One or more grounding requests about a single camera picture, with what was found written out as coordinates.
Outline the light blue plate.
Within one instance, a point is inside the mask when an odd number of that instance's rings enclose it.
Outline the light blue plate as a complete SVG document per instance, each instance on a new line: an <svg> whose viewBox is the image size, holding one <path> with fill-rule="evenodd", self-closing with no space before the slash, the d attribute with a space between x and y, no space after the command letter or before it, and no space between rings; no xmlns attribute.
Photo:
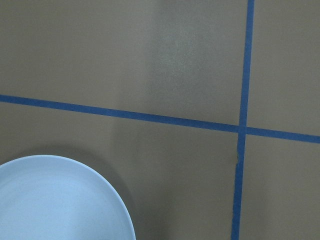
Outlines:
<svg viewBox="0 0 320 240"><path fill-rule="evenodd" d="M129 212L98 172L70 158L32 155L0 167L3 240L133 240Z"/></svg>

